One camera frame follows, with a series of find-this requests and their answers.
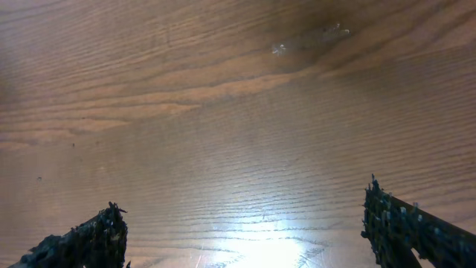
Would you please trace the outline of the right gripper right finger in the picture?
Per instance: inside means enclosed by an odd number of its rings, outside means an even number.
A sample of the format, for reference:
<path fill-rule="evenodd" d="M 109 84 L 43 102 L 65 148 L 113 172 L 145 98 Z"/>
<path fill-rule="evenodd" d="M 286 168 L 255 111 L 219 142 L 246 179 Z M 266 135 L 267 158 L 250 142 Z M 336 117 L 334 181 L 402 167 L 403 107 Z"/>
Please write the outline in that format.
<path fill-rule="evenodd" d="M 365 188 L 364 230 L 381 267 L 475 268 L 475 235 L 384 192 L 376 178 Z"/>

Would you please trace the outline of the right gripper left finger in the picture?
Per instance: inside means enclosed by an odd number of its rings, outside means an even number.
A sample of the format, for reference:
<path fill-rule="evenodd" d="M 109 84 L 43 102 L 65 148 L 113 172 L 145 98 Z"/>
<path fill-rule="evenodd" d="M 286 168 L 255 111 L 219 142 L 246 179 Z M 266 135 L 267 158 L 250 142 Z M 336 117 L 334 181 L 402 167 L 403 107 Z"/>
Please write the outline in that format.
<path fill-rule="evenodd" d="M 128 227 L 117 203 L 64 235 L 49 235 L 9 268 L 123 268 Z"/>

